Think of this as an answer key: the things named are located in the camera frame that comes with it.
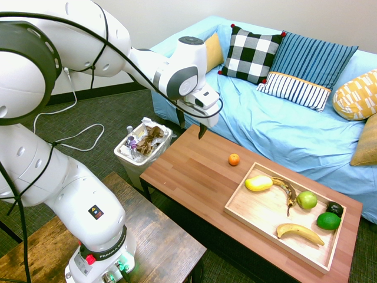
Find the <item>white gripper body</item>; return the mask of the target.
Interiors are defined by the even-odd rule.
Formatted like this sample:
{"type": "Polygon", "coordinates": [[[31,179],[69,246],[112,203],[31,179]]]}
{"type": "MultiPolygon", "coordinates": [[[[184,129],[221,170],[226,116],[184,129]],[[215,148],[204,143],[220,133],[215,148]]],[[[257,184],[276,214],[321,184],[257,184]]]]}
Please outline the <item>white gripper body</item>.
{"type": "Polygon", "coordinates": [[[177,104],[201,124],[213,127],[219,120],[219,98],[219,93],[209,84],[205,84],[203,88],[179,99],[177,104]]]}

